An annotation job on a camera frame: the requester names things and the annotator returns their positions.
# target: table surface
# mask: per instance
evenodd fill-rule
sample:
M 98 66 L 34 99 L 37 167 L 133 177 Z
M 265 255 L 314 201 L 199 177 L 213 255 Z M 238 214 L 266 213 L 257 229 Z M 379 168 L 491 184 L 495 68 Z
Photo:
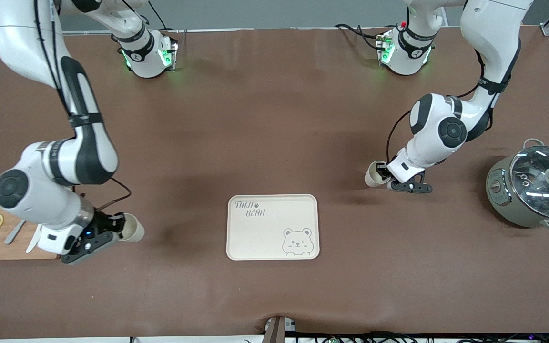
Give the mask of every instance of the table surface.
M 255 334 L 274 315 L 305 332 L 549 332 L 549 231 L 512 226 L 484 191 L 526 138 L 549 145 L 538 27 L 521 29 L 494 127 L 427 171 L 431 195 L 368 189 L 363 177 L 420 96 L 475 84 L 459 29 L 442 29 L 410 77 L 378 67 L 348 31 L 177 38 L 177 71 L 154 80 L 128 72 L 108 36 L 67 38 L 120 155 L 116 177 L 133 189 L 110 211 L 137 215 L 146 235 L 74 267 L 0 261 L 0 338 Z M 55 92 L 0 62 L 0 172 L 28 144 L 70 135 Z M 392 149 L 410 136 L 401 125 Z M 94 204 L 124 194 L 113 182 L 81 191 Z M 282 193 L 318 199 L 318 258 L 228 259 L 229 198 Z

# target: cooking pot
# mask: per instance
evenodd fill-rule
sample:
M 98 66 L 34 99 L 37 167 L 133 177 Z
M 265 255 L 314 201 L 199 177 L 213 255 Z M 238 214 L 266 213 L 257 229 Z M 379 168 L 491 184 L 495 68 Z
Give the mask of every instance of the cooking pot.
M 537 145 L 527 147 L 529 142 Z M 488 172 L 488 200 L 514 224 L 549 228 L 549 146 L 539 139 L 527 139 L 522 148 Z

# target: tray with bear drawing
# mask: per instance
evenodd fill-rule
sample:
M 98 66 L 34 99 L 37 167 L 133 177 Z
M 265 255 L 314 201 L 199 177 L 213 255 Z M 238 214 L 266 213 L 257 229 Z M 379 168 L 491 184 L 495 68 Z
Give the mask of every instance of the tray with bear drawing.
M 226 253 L 235 261 L 316 258 L 316 198 L 310 194 L 230 198 Z

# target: bear drawing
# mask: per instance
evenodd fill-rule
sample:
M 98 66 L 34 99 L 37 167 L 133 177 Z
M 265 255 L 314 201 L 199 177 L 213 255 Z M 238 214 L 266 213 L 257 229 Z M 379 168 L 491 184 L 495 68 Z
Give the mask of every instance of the bear drawing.
M 303 228 L 300 232 L 295 232 L 292 229 L 285 229 L 283 236 L 283 252 L 287 256 L 292 255 L 310 255 L 315 246 L 311 241 L 311 229 Z

